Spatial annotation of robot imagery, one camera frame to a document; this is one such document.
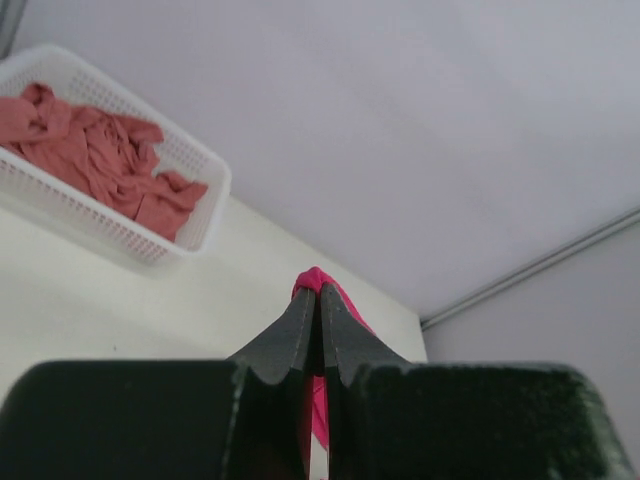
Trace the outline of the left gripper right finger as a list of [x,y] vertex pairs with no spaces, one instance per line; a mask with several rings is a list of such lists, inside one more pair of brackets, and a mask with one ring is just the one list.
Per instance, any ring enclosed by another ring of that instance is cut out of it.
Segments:
[[593,383],[554,363],[412,363],[320,296],[333,479],[631,479]]

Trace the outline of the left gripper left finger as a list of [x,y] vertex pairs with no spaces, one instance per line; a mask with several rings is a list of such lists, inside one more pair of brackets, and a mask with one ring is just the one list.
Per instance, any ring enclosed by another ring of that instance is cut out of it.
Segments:
[[37,364],[1,408],[5,479],[305,479],[316,296],[225,360]]

